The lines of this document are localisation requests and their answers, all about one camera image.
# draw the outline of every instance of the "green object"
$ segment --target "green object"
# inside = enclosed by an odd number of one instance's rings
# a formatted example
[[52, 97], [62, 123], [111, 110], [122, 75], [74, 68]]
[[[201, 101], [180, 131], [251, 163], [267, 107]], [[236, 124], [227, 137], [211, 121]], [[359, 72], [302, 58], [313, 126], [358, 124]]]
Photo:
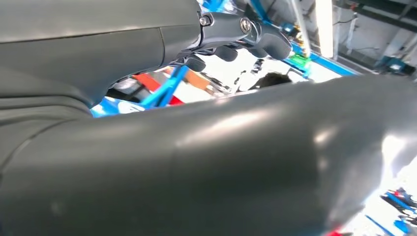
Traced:
[[301, 68], [308, 68], [309, 62], [311, 62], [310, 58], [305, 58], [300, 54], [295, 54], [294, 56], [291, 56], [289, 60]]

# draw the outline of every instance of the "fluorescent light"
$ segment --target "fluorescent light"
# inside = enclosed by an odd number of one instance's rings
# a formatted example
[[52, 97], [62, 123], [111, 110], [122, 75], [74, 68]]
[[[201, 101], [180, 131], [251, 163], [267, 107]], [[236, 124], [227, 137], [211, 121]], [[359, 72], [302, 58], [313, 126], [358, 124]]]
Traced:
[[333, 6], [331, 0], [316, 0], [320, 51], [323, 57], [333, 57]]

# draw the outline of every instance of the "bolt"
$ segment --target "bolt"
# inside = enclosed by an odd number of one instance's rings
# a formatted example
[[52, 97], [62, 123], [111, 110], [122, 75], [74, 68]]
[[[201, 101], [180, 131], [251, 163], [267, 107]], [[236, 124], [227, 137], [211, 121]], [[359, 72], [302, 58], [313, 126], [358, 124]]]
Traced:
[[200, 25], [201, 26], [208, 26], [210, 24], [211, 24], [211, 22], [210, 22], [210, 18], [208, 16], [200, 17]]
[[240, 29], [244, 33], [249, 33], [252, 30], [252, 23], [248, 18], [242, 18], [240, 20]]

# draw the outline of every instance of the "red object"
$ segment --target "red object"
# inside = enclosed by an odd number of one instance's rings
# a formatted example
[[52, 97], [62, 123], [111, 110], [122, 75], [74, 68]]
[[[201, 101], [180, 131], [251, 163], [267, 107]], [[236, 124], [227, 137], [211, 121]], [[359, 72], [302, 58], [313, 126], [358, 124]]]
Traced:
[[[148, 74], [141, 74], [141, 75], [134, 75], [132, 78], [139, 81], [141, 84], [143, 84], [149, 91], [155, 92], [161, 84], [152, 78], [152, 76]], [[179, 100], [177, 97], [173, 96], [170, 103], [172, 106], [182, 105], [184, 104], [181, 100]]]
[[326, 236], [343, 236], [343, 235], [336, 232], [336, 231], [333, 231], [333, 232], [330, 232], [329, 234], [327, 234]]
[[343, 236], [343, 234], [339, 233], [340, 227], [336, 228], [332, 232], [328, 233], [326, 236]]

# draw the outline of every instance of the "black hair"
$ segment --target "black hair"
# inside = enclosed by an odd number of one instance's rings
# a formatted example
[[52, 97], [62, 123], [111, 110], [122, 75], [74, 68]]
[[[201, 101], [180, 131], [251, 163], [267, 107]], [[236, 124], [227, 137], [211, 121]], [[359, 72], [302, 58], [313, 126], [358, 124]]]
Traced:
[[290, 79], [290, 77], [288, 77], [288, 75], [283, 75], [280, 73], [272, 72], [272, 73], [268, 73], [265, 77], [258, 80], [256, 84], [252, 86], [249, 90], [261, 89], [264, 87], [286, 84], [286, 83], [291, 83], [291, 82], [292, 80]]

